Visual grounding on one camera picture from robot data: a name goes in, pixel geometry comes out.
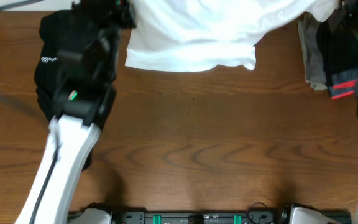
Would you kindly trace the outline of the white t-shirt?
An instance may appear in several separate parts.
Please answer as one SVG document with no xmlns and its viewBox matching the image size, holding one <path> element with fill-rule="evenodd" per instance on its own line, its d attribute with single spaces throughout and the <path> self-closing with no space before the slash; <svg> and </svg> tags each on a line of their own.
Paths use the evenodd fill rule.
<svg viewBox="0 0 358 224">
<path fill-rule="evenodd" d="M 256 66 L 262 37 L 305 12 L 325 21 L 337 0 L 137 0 L 127 67 L 201 72 L 217 65 Z"/>
</svg>

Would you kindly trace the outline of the grey folded garment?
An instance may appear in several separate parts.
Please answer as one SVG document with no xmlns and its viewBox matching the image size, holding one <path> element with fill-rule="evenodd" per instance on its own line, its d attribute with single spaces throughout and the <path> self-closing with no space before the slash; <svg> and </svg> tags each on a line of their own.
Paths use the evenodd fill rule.
<svg viewBox="0 0 358 224">
<path fill-rule="evenodd" d="M 305 82 L 315 91 L 328 89 L 326 86 L 326 74 L 323 70 L 323 58 L 316 41 L 319 24 L 320 22 L 311 14 L 305 14 L 298 21 Z"/>
</svg>

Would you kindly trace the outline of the black t-shirt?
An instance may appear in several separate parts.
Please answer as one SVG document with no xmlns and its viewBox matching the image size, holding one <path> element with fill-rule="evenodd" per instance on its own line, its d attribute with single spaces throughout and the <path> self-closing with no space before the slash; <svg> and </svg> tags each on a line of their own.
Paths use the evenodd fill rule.
<svg viewBox="0 0 358 224">
<path fill-rule="evenodd" d="M 37 102 L 47 121 L 63 115 L 103 128 L 116 97 L 120 41 L 117 22 L 61 10 L 40 21 L 43 41 L 34 73 Z"/>
</svg>

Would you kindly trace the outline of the black folded shorts red trim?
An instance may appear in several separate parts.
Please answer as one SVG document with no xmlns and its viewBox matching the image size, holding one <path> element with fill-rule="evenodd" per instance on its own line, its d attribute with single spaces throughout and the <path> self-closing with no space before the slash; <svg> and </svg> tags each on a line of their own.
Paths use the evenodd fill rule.
<svg viewBox="0 0 358 224">
<path fill-rule="evenodd" d="M 358 80 L 357 41 L 348 30 L 332 32 L 329 22 L 320 23 L 316 34 L 323 59 L 326 86 L 333 100 L 355 92 Z"/>
</svg>

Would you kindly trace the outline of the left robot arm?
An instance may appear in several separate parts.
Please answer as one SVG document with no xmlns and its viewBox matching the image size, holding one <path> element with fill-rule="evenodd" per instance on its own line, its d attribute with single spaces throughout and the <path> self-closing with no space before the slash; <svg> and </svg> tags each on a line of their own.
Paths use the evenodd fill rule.
<svg viewBox="0 0 358 224">
<path fill-rule="evenodd" d="M 116 97 L 121 30 L 135 26 L 130 1 L 80 1 L 42 18 L 35 83 L 49 134 L 17 223 L 114 222 L 99 203 L 77 212 L 70 205 Z"/>
</svg>

